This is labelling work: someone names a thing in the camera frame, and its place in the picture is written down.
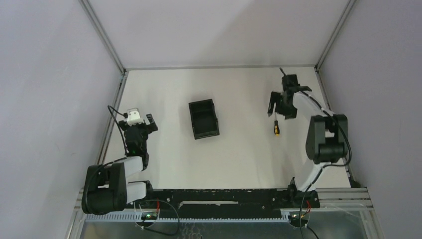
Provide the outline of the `yellow black screwdriver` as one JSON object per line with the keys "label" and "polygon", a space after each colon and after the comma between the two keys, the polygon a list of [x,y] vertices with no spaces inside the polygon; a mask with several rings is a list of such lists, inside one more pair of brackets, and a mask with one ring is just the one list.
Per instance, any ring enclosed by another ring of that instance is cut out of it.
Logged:
{"label": "yellow black screwdriver", "polygon": [[280,129],[279,129],[279,124],[277,120],[274,120],[274,135],[275,136],[280,135]]}

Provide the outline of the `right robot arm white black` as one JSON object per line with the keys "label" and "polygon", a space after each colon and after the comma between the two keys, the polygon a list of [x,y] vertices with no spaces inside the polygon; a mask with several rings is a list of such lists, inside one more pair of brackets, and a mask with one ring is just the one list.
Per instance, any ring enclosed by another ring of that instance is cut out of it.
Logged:
{"label": "right robot arm white black", "polygon": [[288,186],[288,202],[293,207],[301,207],[324,170],[329,167],[345,167],[352,158],[348,140],[348,119],[344,114],[336,114],[327,109],[312,94],[308,86],[299,84],[296,74],[282,73],[282,91],[270,94],[268,116],[283,116],[293,120],[302,115],[307,122],[305,141],[307,159],[300,173],[296,174]]}

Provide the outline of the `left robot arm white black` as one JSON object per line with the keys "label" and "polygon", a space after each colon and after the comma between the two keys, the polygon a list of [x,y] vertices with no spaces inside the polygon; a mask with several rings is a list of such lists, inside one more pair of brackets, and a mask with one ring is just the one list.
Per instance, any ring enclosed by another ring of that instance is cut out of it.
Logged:
{"label": "left robot arm white black", "polygon": [[156,195],[148,180],[128,181],[131,175],[146,170],[149,164],[147,140],[158,126],[151,114],[146,118],[148,122],[136,112],[130,112],[118,123],[125,140],[125,157],[88,167],[81,202],[85,214],[122,211],[134,201],[145,208],[155,203]]}

